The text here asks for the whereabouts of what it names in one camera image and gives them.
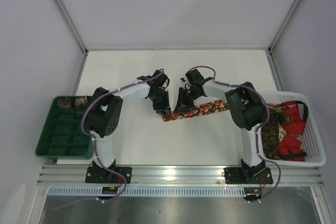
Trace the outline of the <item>colourful patterned necktie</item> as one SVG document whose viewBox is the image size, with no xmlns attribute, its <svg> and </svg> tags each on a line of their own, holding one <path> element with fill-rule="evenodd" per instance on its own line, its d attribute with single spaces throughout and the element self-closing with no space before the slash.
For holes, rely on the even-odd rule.
<svg viewBox="0 0 336 224">
<path fill-rule="evenodd" d="M 186 112 L 172 112 L 171 116 L 162 116 L 164 122 L 189 119 L 198 116 L 209 115 L 212 113 L 228 111 L 226 101 L 215 100 L 213 102 L 203 103 L 187 110 Z"/>
</svg>

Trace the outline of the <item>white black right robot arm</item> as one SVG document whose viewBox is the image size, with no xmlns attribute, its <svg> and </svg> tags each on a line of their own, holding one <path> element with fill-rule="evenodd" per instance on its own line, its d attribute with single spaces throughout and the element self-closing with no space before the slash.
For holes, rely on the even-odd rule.
<svg viewBox="0 0 336 224">
<path fill-rule="evenodd" d="M 258 132 L 270 118 L 265 99 L 250 82 L 229 84 L 218 81 L 216 76 L 204 78 L 194 67 L 185 73 L 187 82 L 179 88 L 174 113 L 186 116 L 195 110 L 194 101 L 201 97 L 213 97 L 226 102 L 233 122 L 241 129 L 244 157 L 241 159 L 239 182 L 253 183 L 266 169 L 265 160 L 259 154 Z"/>
</svg>

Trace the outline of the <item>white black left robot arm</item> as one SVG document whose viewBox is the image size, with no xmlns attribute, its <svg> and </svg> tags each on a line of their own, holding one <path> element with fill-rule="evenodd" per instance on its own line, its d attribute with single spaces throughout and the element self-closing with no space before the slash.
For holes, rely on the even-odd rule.
<svg viewBox="0 0 336 224">
<path fill-rule="evenodd" d="M 81 120 L 81 130 L 91 137 L 94 147 L 93 162 L 109 169 L 115 162 L 112 152 L 112 133 L 117 129 L 122 107 L 138 99 L 152 101 L 153 110 L 161 116 L 171 116 L 170 79 L 163 69 L 151 76 L 140 76 L 124 87 L 107 90 L 99 87 L 89 100 Z"/>
</svg>

